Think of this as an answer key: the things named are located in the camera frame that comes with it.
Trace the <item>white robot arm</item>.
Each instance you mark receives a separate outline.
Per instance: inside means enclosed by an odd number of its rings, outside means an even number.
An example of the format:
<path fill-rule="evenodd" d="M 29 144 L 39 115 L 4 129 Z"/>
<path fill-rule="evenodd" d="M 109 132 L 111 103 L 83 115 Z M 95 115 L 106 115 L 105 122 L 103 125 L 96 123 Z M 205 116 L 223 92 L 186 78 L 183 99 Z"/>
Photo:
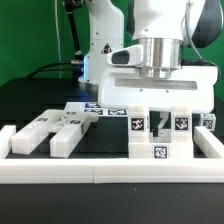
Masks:
<path fill-rule="evenodd" d="M 202 57 L 181 57 L 182 48 L 205 48 L 220 35 L 220 0 L 132 0 L 124 16 L 111 0 L 69 0 L 69 14 L 86 6 L 91 47 L 79 81 L 98 88 L 106 108 L 146 104 L 169 112 L 187 106 L 194 114 L 214 108 L 218 68 Z"/>

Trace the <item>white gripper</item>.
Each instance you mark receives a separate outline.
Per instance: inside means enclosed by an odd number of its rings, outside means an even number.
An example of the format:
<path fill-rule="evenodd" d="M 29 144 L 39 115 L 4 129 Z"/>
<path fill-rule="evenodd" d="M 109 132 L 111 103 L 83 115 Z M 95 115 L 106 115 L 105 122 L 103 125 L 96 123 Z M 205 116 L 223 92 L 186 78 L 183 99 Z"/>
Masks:
<path fill-rule="evenodd" d="M 187 106 L 194 114 L 213 110 L 217 78 L 215 66 L 183 66 L 170 79 L 142 78 L 138 68 L 110 68 L 102 75 L 98 102 L 110 109 L 148 105 L 151 111 L 161 112 L 157 126 L 161 137 L 172 106 Z"/>

